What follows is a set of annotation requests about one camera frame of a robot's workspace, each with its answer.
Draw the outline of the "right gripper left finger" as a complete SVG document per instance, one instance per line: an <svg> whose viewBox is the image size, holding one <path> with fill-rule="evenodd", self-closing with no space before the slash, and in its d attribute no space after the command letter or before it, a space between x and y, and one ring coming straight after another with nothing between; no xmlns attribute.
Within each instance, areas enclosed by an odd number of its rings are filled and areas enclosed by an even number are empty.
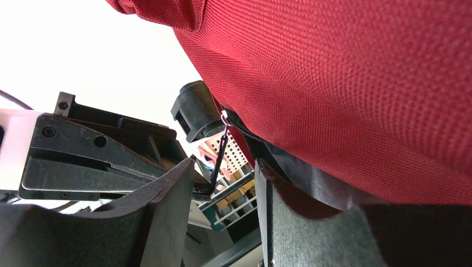
<svg viewBox="0 0 472 267"><path fill-rule="evenodd" d="M1 205L2 266L180 266L194 163L93 212Z"/></svg>

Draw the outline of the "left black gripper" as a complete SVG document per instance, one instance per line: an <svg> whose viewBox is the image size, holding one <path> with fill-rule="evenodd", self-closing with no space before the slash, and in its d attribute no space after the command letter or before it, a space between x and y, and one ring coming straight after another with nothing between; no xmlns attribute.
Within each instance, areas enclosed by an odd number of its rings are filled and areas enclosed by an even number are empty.
<svg viewBox="0 0 472 267"><path fill-rule="evenodd" d="M175 130L84 106L61 92L54 112L37 117L18 195L30 200L117 199L185 159Z"/></svg>

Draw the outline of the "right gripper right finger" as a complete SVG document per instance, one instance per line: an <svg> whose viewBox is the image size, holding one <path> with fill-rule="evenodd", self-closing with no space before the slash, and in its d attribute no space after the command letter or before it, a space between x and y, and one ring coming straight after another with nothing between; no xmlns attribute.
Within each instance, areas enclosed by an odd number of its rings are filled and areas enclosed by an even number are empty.
<svg viewBox="0 0 472 267"><path fill-rule="evenodd" d="M470 266L471 207L367 204L340 211L255 165L265 266Z"/></svg>

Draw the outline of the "red backpack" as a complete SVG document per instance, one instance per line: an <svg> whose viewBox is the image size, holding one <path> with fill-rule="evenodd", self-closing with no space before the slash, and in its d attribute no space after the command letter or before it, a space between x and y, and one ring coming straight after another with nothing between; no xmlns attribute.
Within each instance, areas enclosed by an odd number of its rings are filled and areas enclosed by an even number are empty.
<svg viewBox="0 0 472 267"><path fill-rule="evenodd" d="M470 1L110 1L249 131L395 203L471 204Z"/></svg>

